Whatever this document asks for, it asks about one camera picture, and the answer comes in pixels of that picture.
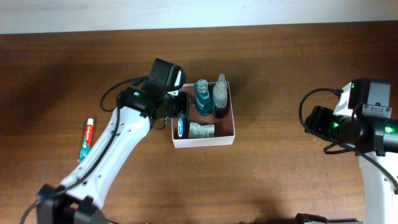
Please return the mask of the blue white toothbrush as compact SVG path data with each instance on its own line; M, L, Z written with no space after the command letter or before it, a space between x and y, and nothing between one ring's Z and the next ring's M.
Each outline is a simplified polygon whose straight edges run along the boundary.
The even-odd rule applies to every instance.
M183 138L184 135L184 130L185 130L185 126L184 126L184 121L185 121L185 117L186 117L186 106L187 106L187 94L185 92L183 92L182 90L178 91L178 96L180 98L179 101L179 114L178 114L178 125L177 125L177 133L178 133L178 137L181 139Z

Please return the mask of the white sachet packet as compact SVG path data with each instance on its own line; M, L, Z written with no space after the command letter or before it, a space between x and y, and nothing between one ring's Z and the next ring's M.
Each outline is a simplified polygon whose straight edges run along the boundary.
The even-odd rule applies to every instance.
M200 125L198 123L191 122L189 125L189 131L188 131L189 139L213 138L214 136L215 136L214 124Z

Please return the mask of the teal mouthwash bottle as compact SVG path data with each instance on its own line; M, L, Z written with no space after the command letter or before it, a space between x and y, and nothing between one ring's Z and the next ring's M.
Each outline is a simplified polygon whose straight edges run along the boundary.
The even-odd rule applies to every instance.
M195 108L202 116L210 114L211 98L208 90L208 82L200 79L194 84L195 87Z

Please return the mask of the clear foam pump bottle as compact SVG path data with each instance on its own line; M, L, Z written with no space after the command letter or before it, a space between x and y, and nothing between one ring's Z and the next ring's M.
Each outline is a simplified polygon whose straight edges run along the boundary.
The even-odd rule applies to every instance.
M228 113L228 85L224 73L220 74L213 87L213 114L215 118L224 118Z

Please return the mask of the Colgate toothpaste tube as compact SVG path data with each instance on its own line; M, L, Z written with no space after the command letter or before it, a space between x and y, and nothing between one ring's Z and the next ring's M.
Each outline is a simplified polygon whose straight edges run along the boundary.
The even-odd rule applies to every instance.
M93 128L94 128L94 119L88 118L86 122L85 132L83 135L83 142L78 156L78 162L81 162L91 150L92 139L93 139Z

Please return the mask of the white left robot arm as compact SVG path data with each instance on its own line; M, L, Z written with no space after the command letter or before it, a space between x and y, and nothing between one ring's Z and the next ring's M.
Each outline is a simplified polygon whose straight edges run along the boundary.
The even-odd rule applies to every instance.
M101 211L109 188L152 121L187 116L183 91L124 90L116 97L107 128L78 167L58 187L44 185L37 194L38 223L108 223Z

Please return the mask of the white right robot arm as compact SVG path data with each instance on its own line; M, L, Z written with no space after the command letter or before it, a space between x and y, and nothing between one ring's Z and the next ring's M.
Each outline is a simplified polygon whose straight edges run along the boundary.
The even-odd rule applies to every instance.
M359 156L368 223L397 223L397 120L383 112L364 103L344 113L316 106L303 119L302 106L298 109L305 132L330 143L325 154Z

